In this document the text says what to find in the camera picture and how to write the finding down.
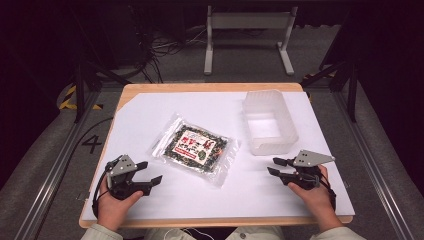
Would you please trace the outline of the yellow black hazard tape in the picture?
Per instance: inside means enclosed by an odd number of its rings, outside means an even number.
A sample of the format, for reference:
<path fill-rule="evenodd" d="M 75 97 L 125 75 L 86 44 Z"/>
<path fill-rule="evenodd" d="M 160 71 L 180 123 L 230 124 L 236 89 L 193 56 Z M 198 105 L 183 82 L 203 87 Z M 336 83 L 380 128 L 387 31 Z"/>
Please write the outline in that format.
<path fill-rule="evenodd" d="M 60 109 L 71 109 L 76 110 L 77 104 L 72 103 L 71 100 L 76 96 L 76 85 L 71 84 L 69 88 L 66 90 L 64 98 L 62 102 L 59 104 Z"/>

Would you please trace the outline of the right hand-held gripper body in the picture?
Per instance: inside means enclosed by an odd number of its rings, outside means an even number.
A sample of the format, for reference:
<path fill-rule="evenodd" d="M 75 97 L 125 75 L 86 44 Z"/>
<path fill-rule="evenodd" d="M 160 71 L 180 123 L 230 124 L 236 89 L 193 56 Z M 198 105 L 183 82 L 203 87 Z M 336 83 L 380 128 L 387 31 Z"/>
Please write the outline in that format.
<path fill-rule="evenodd" d="M 309 150 L 301 150 L 294 158 L 295 172 L 291 174 L 282 173 L 280 178 L 284 185 L 295 183 L 304 190 L 318 188 L 321 184 L 323 174 L 319 165 L 333 162 L 335 158 Z"/>

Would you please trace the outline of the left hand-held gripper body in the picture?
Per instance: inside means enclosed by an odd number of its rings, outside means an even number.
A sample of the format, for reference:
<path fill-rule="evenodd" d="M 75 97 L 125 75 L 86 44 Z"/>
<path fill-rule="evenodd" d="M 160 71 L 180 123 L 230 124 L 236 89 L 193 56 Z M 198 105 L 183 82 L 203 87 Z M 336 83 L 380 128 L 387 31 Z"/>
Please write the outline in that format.
<path fill-rule="evenodd" d="M 133 177 L 138 172 L 134 170 L 135 163 L 128 155 L 120 155 L 106 165 L 107 189 L 118 200 L 125 200 L 133 193 L 142 191 L 149 196 L 153 188 L 150 182 L 134 182 Z"/>

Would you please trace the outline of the clear packet of dried seaweed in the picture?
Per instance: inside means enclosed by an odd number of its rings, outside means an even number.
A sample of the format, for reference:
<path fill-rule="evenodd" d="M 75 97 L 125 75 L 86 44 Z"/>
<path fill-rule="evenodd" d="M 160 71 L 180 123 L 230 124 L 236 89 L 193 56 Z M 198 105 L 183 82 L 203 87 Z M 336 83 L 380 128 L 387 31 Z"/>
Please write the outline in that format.
<path fill-rule="evenodd" d="M 221 188 L 240 149 L 237 139 L 214 133 L 174 113 L 149 154 Z"/>

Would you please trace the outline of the person's right hand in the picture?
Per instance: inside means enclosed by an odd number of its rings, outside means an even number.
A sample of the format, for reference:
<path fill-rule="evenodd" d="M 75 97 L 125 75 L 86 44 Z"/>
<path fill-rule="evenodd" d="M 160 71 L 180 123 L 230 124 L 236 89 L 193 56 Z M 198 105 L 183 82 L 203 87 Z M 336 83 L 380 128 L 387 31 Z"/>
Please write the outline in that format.
<path fill-rule="evenodd" d="M 288 187 L 303 200 L 315 217 L 320 232 L 342 226 L 332 207 L 328 189 L 323 184 L 311 190 L 304 190 L 295 183 L 289 183 Z"/>

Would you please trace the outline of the translucent plastic container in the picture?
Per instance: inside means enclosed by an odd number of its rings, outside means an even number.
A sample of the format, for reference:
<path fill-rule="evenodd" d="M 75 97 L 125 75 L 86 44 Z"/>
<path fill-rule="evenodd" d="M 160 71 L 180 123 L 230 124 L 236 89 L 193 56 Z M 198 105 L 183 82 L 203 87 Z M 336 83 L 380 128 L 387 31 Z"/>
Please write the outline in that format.
<path fill-rule="evenodd" d="M 253 155 L 286 154 L 298 141 L 297 129 L 281 91 L 248 92 L 242 111 Z"/>

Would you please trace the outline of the aluminium rail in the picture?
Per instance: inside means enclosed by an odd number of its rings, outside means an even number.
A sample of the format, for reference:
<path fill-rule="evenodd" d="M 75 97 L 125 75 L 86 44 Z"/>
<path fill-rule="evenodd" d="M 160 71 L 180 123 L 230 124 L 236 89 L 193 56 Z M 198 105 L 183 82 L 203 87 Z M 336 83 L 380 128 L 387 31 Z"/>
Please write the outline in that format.
<path fill-rule="evenodd" d="M 394 199 L 392 191 L 390 190 L 389 186 L 387 185 L 384 179 L 384 176 L 378 165 L 377 159 L 375 158 L 370 147 L 368 146 L 365 136 L 360 130 L 359 125 L 354 122 L 350 117 L 348 113 L 348 105 L 343 97 L 343 94 L 340 92 L 335 92 L 333 94 L 333 98 L 335 99 L 337 106 L 342 112 L 344 120 L 347 122 L 347 125 L 353 135 L 353 138 L 355 139 L 355 142 L 359 147 L 363 158 L 363 165 L 366 169 L 368 176 L 371 179 L 374 189 L 396 232 L 398 239 L 416 240 L 403 214 L 401 213 L 397 202 Z"/>
<path fill-rule="evenodd" d="M 66 173 L 73 151 L 76 149 L 77 138 L 82 132 L 91 107 L 98 99 L 99 92 L 90 92 L 86 96 L 87 98 L 82 101 L 86 110 L 82 111 L 79 120 L 77 120 L 77 115 L 70 120 L 71 125 L 66 138 L 59 144 L 59 152 L 54 155 L 51 166 L 45 173 L 41 173 L 43 180 L 37 189 L 37 195 L 30 201 L 31 207 L 13 240 L 35 240 L 38 237 L 40 228 Z"/>

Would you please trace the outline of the black metal stand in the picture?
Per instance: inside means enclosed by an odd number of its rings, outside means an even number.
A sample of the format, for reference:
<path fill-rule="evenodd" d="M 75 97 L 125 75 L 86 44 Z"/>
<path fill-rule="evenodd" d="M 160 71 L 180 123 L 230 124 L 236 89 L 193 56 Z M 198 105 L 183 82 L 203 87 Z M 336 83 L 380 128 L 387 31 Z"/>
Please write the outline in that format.
<path fill-rule="evenodd" d="M 77 114 L 75 122 L 79 123 L 82 121 L 86 110 L 89 108 L 85 98 L 85 87 L 88 87 L 89 93 L 99 92 L 102 88 L 100 78 L 96 75 L 97 72 L 105 75 L 107 78 L 114 82 L 126 86 L 130 84 L 130 81 L 124 79 L 121 76 L 107 70 L 103 66 L 91 61 L 88 53 L 92 47 L 89 38 L 86 36 L 86 32 L 80 20 L 75 14 L 72 14 L 73 22 L 76 24 L 76 39 L 74 41 L 75 49 L 75 86 L 76 86 L 76 105 Z"/>
<path fill-rule="evenodd" d="M 347 113 L 352 122 L 356 122 L 355 105 L 357 93 L 357 67 L 355 60 L 355 38 L 357 24 L 355 10 L 350 9 L 331 43 L 324 59 L 319 66 L 319 72 L 301 81 L 303 88 L 317 82 L 330 73 L 334 77 L 328 87 L 332 92 L 341 92 L 348 85 Z"/>

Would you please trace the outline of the wooden table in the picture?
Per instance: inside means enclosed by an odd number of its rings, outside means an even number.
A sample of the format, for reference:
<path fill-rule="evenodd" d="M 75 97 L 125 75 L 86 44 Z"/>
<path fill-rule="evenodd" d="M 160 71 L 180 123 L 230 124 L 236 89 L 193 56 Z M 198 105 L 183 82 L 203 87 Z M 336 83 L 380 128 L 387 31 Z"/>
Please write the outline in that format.
<path fill-rule="evenodd" d="M 177 92 L 243 92 L 245 95 L 249 91 L 257 90 L 279 90 L 283 93 L 291 117 L 297 129 L 299 139 L 288 152 L 289 157 L 294 157 L 302 150 L 312 150 L 322 154 L 330 152 L 327 142 L 323 136 L 321 128 L 316 119 L 310 101 L 303 91 L 302 87 L 296 83 L 198 83 L 198 84 L 130 84 L 125 86 L 120 97 L 117 110 L 133 97 L 140 93 L 177 93 Z M 105 167 L 106 163 L 99 160 L 98 166 Z M 175 221 L 167 221 L 161 225 L 153 222 L 147 225 L 141 225 L 139 222 L 127 218 L 124 222 L 126 228 L 182 228 L 182 227 L 224 227 L 224 226 L 249 226 L 249 225 L 306 225 L 313 223 L 314 219 L 311 215 L 310 219 L 305 222 L 299 220 L 289 221 L 279 218 L 265 218 L 259 221 L 253 219 L 237 220 L 229 219 L 224 222 L 213 221 L 206 224 L 202 221 L 187 221 L 177 223 Z"/>

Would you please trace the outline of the person's left hand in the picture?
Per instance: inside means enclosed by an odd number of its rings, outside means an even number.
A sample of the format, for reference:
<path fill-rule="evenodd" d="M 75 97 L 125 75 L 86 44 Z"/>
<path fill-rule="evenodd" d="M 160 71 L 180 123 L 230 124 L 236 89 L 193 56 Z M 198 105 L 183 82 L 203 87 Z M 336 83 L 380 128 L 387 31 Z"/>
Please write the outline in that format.
<path fill-rule="evenodd" d="M 97 223 L 111 231 L 118 230 L 124 223 L 129 209 L 143 196 L 142 191 L 137 191 L 125 200 L 118 200 L 110 195 L 106 179 L 102 180 L 100 193 Z"/>

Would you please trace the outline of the white metal stand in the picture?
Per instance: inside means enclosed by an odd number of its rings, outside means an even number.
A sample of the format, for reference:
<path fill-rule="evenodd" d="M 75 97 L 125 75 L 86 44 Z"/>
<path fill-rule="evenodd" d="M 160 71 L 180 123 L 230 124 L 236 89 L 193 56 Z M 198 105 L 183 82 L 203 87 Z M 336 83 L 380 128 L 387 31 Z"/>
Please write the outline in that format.
<path fill-rule="evenodd" d="M 297 16 L 297 7 L 283 12 L 214 12 L 207 8 L 204 74 L 211 75 L 213 69 L 214 29 L 279 29 L 283 38 L 276 43 L 286 74 L 292 76 L 294 68 L 287 52 L 288 42 Z"/>

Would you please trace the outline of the white paper sheet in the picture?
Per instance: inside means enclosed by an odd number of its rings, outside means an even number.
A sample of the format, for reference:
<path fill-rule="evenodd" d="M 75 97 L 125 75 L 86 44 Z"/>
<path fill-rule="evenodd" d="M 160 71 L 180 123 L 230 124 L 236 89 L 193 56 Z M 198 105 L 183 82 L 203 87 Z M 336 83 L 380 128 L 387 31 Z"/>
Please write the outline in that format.
<path fill-rule="evenodd" d="M 127 154 L 136 162 L 148 164 L 136 174 L 136 180 L 162 178 L 149 196 L 130 209 L 130 220 L 161 225 L 167 221 L 211 224 L 229 219 L 310 219 L 302 200 L 268 173 L 271 157 L 250 153 L 242 119 L 245 97 L 243 92 L 140 93 L 117 110 L 101 161 L 107 163 Z M 174 113 L 240 140 L 241 149 L 222 187 L 149 156 L 149 147 Z"/>

